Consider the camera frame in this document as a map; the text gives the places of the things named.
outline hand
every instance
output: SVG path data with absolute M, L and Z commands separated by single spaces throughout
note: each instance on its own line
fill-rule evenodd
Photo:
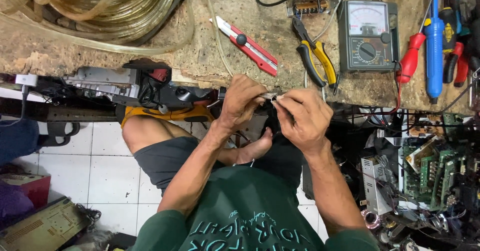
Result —
M 329 145 L 325 131 L 333 110 L 321 99 L 318 91 L 293 89 L 278 96 L 273 105 L 277 109 L 282 134 L 306 157 L 318 155 L 325 145 Z
M 220 125 L 231 133 L 240 130 L 242 124 L 252 118 L 255 108 L 265 102 L 264 98 L 258 96 L 266 92 L 267 88 L 248 76 L 234 75 L 225 94 L 222 113 L 218 118 Z

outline multimeter knob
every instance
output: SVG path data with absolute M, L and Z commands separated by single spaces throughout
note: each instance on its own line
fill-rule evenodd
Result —
M 380 40 L 381 40 L 382 43 L 388 44 L 392 41 L 392 37 L 390 36 L 390 34 L 388 32 L 384 32 L 380 35 Z
M 377 56 L 377 51 L 372 44 L 362 43 L 358 48 L 358 55 L 364 61 L 369 62 L 375 59 L 375 57 Z

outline blue cloth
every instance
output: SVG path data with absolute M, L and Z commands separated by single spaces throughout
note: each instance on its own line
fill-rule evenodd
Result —
M 41 147 L 39 140 L 39 124 L 36 121 L 23 119 L 14 125 L 14 121 L 0 121 L 0 165 L 12 162 L 15 158 L 32 154 Z

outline multimeter display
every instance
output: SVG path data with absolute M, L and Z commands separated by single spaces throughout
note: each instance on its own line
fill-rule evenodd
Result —
M 399 53 L 397 5 L 374 1 L 340 4 L 340 71 L 393 71 Z
M 350 35 L 380 36 L 388 31 L 386 21 L 387 6 L 351 2 L 348 5 Z

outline gray shorts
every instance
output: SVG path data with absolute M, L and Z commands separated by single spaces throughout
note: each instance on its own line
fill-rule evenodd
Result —
M 159 142 L 138 150 L 133 156 L 150 181 L 158 189 L 165 189 L 183 163 L 198 145 L 195 137 L 177 137 Z M 302 164 L 305 162 L 302 152 L 282 134 L 273 136 L 270 150 L 261 158 L 255 160 L 254 168 L 264 170 L 282 178 L 288 186 L 297 189 L 300 185 Z M 252 162 L 242 164 L 251 166 Z M 225 165 L 216 161 L 212 171 Z

